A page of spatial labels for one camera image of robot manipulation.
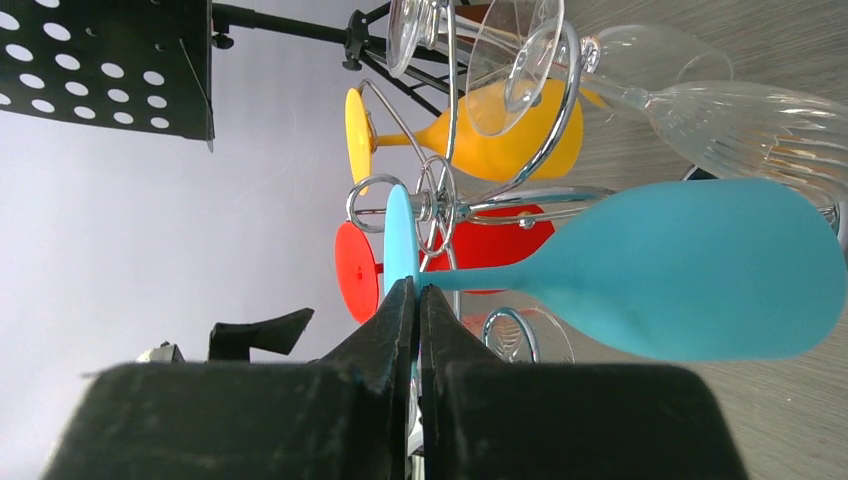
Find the blue wine glass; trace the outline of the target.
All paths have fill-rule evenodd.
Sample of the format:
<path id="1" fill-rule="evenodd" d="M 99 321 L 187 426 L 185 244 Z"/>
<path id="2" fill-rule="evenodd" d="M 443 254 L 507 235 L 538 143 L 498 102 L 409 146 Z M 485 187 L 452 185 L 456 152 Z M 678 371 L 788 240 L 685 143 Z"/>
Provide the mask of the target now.
<path id="1" fill-rule="evenodd" d="M 840 243 L 797 192 L 757 178 L 607 197 L 501 267 L 423 272 L 407 190 L 388 197 L 386 286 L 528 294 L 595 341 L 670 362 L 782 359 L 822 342 L 847 297 Z"/>

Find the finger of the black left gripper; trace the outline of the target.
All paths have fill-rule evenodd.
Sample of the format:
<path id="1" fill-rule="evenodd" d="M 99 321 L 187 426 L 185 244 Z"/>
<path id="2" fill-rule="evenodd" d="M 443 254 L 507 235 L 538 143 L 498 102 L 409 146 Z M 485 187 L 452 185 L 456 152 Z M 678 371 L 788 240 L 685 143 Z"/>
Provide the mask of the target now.
<path id="1" fill-rule="evenodd" d="M 315 311 L 302 308 L 277 318 L 246 323 L 218 322 L 209 334 L 209 361 L 251 360 L 252 349 L 289 355 L 311 321 Z"/>

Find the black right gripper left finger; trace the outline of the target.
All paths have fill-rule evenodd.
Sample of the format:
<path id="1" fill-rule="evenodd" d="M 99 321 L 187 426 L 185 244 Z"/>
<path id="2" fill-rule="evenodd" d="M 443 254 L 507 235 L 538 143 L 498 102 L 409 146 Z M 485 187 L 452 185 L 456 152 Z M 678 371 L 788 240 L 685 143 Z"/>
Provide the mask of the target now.
<path id="1" fill-rule="evenodd" d="M 47 479 L 403 479 L 416 290 L 308 363 L 125 363 L 90 385 Z"/>

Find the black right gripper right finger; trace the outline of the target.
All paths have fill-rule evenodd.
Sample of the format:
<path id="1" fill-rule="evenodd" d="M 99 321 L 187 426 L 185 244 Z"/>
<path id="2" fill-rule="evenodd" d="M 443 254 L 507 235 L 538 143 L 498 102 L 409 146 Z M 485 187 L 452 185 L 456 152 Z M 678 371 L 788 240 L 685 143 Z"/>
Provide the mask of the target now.
<path id="1" fill-rule="evenodd" d="M 744 479 L 721 409 L 663 364 L 500 360 L 442 292 L 420 297 L 430 479 Z"/>

